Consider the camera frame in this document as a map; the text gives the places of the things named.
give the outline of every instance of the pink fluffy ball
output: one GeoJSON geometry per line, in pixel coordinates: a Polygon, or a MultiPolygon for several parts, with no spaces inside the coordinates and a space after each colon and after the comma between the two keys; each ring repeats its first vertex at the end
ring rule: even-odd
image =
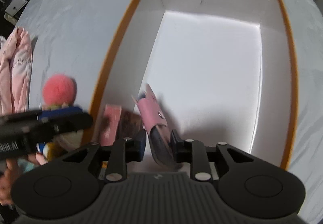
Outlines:
{"type": "Polygon", "coordinates": [[[43,88],[43,99],[46,105],[73,104],[76,88],[71,78],[56,74],[48,79],[43,88]]]}

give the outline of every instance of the bed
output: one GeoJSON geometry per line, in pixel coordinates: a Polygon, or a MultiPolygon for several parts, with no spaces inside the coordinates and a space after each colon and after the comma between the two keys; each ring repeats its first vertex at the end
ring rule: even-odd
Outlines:
{"type": "MultiPolygon", "coordinates": [[[[42,102],[41,88],[55,73],[73,77],[76,104],[90,109],[102,63],[131,0],[31,0],[18,21],[34,48],[29,106],[42,102]]],[[[305,184],[300,216],[322,217],[322,66],[323,18],[313,0],[284,0],[298,58],[298,129],[288,170],[305,184]]]]}

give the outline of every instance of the pink leather strap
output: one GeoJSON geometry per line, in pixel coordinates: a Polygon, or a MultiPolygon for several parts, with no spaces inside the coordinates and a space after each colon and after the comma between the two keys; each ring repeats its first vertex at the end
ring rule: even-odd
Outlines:
{"type": "Polygon", "coordinates": [[[148,134],[156,125],[167,126],[167,121],[164,114],[160,109],[156,97],[149,85],[147,85],[146,98],[138,100],[137,106],[148,134]]]}

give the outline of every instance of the pink blanket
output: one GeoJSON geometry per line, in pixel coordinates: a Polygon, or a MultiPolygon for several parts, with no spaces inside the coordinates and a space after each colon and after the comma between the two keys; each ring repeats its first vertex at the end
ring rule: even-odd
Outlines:
{"type": "Polygon", "coordinates": [[[15,28],[0,50],[0,115],[26,110],[31,66],[30,36],[15,28]]]}

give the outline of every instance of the cardboard box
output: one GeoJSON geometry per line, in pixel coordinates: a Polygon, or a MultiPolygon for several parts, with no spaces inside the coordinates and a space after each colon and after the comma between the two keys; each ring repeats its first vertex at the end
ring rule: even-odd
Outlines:
{"type": "Polygon", "coordinates": [[[132,0],[93,95],[94,133],[106,103],[132,110],[149,83],[181,137],[286,168],[297,82],[282,0],[132,0]]]}

